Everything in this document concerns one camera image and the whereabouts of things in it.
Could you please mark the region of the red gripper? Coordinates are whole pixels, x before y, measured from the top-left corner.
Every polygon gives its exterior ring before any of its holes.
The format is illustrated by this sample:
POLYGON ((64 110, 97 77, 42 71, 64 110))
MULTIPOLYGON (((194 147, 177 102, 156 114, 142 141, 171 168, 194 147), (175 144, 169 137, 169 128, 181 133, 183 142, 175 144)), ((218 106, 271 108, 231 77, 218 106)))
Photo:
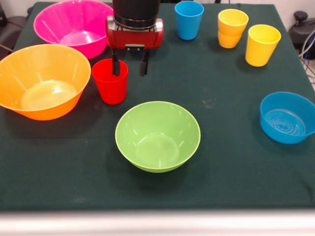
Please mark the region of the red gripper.
POLYGON ((120 62, 117 49, 140 48, 145 49, 140 63, 139 74, 147 75, 150 51, 161 46, 164 36, 164 25, 161 18, 157 18, 155 24, 145 30, 132 30, 119 25, 113 16, 108 16, 105 21, 106 37, 108 45, 112 48, 113 75, 120 75, 120 62))

